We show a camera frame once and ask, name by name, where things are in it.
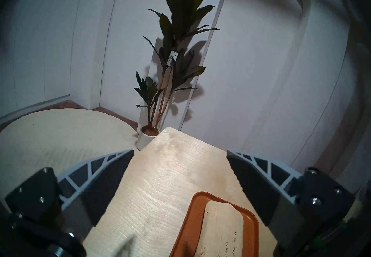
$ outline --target white plant pot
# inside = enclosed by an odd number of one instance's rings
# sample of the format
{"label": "white plant pot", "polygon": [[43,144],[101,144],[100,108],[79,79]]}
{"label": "white plant pot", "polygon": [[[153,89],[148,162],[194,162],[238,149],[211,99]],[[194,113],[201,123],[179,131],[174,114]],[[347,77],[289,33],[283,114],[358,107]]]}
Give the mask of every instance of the white plant pot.
{"label": "white plant pot", "polygon": [[139,130],[138,133],[138,140],[136,141],[135,145],[137,146],[138,150],[142,150],[145,148],[156,136],[149,136],[143,133],[143,127]]}

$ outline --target wooden floor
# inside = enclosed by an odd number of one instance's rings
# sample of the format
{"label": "wooden floor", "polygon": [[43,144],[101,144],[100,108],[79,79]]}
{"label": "wooden floor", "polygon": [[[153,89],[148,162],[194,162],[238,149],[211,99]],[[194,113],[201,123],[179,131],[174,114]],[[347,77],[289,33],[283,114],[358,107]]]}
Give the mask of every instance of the wooden floor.
{"label": "wooden floor", "polygon": [[[27,113],[27,114],[31,114],[31,113],[34,113],[34,112],[38,112],[38,111],[43,111],[43,110],[49,110],[49,109],[60,109],[60,108],[77,108],[77,109],[86,109],[84,107],[82,107],[81,105],[71,101],[71,100],[68,100],[68,101],[63,101],[63,102],[60,102],[60,103],[57,103],[57,104],[53,104],[53,105],[50,105],[50,106],[47,106],[47,107],[44,107],[44,108],[41,108],[41,109],[38,109],[38,110],[35,110],[33,112],[30,112],[30,113]],[[105,109],[104,107],[98,107],[98,108],[95,108],[93,109],[93,111],[99,111],[99,112],[103,112],[103,113],[106,113],[108,115],[112,115],[120,120],[122,120],[123,122],[127,123],[128,125],[130,125],[135,131],[137,130],[137,127],[138,127],[138,123],[135,122],[135,121],[132,121],[130,119],[127,119],[113,111],[110,111],[108,109]],[[5,127],[7,127],[10,123],[12,123],[13,121],[17,120],[18,118],[14,118],[8,122],[5,122],[3,124],[0,124],[0,132],[3,131],[3,129]]]}

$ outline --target soil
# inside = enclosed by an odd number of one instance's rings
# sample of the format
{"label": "soil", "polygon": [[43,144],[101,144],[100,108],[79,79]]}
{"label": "soil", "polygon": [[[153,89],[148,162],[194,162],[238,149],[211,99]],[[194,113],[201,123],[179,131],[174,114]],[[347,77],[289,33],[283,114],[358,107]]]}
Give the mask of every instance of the soil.
{"label": "soil", "polygon": [[152,126],[149,125],[143,126],[142,132],[148,136],[157,136],[160,134],[157,129],[154,129]]}

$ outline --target wooden table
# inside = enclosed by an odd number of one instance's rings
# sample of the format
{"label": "wooden table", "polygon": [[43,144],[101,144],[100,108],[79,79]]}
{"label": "wooden table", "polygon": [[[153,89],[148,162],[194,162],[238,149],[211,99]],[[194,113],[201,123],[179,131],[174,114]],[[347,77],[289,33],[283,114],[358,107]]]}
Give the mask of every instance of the wooden table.
{"label": "wooden table", "polygon": [[131,160],[106,213],[83,243],[88,256],[116,256],[123,246],[130,256],[169,256],[198,191],[252,211],[259,220],[260,256],[272,256],[277,242],[243,193],[226,152],[173,128]]}

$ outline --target plant stem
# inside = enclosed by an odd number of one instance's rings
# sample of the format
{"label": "plant stem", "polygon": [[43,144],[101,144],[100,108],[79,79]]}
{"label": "plant stem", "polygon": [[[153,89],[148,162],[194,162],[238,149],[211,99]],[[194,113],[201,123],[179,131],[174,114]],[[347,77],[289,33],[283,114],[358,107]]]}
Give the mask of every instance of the plant stem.
{"label": "plant stem", "polygon": [[166,110],[166,107],[167,107],[167,104],[169,103],[169,100],[170,100],[170,97],[172,95],[172,91],[170,92],[169,94],[169,97],[167,98],[166,100],[166,103],[165,103],[165,106],[164,106],[164,110],[162,111],[162,113],[160,114],[160,118],[157,120],[157,122],[159,122],[162,118],[162,115],[164,114],[165,110]]}
{"label": "plant stem", "polygon": [[150,125],[151,108],[148,106],[148,125]]}
{"label": "plant stem", "polygon": [[[169,72],[169,76],[167,77],[167,81],[166,81],[166,85],[165,85],[165,90],[162,93],[162,99],[161,99],[161,103],[160,103],[160,108],[158,110],[159,113],[161,113],[161,111],[162,111],[162,105],[164,104],[164,99],[165,99],[166,91],[167,91],[167,88],[169,86],[169,80],[170,80],[170,76],[171,76],[171,71],[172,71],[172,67],[170,67],[170,72]],[[157,128],[157,125],[158,125],[159,121],[160,121],[160,115],[157,116],[155,128]]]}
{"label": "plant stem", "polygon": [[[159,90],[161,89],[162,83],[164,82],[164,76],[165,76],[165,72],[161,76],[160,86],[158,87]],[[153,105],[150,126],[152,126],[152,124],[153,124],[153,118],[155,117],[155,112],[156,112],[156,107],[157,107],[157,101],[158,101],[158,99],[156,100],[155,104]]]}

